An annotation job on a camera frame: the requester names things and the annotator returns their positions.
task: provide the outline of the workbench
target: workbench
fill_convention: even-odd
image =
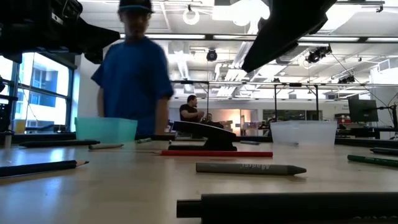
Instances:
[[[203,144],[173,142],[173,144]],[[62,160],[90,163],[61,170],[0,179],[0,223],[175,224],[176,200],[207,193],[397,191],[397,170],[349,162],[348,154],[374,155],[352,146],[300,147],[234,143],[239,151],[273,151],[273,158],[161,157],[168,141],[130,143],[89,152],[87,147],[0,149],[0,165]],[[196,162],[290,164],[297,176],[196,174]]]

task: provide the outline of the cap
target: cap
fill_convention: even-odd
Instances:
[[[120,0],[119,11],[144,9],[153,13],[150,0]]]

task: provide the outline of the gray crayon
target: gray crayon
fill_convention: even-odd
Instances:
[[[197,162],[197,172],[222,174],[295,175],[307,170],[292,165],[233,164]]]

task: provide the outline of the clear plastic bin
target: clear plastic bin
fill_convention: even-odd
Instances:
[[[137,121],[122,118],[76,118],[77,140],[101,143],[131,142],[136,138]]]
[[[335,144],[336,121],[283,121],[271,123],[274,143],[304,146]]]

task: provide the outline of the green marker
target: green marker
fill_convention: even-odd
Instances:
[[[398,161],[393,160],[393,159],[380,159],[380,158],[374,158],[374,157],[355,156],[355,155],[348,155],[347,159],[349,161],[365,162],[365,163],[376,164],[376,165],[380,165],[380,166],[398,167]]]

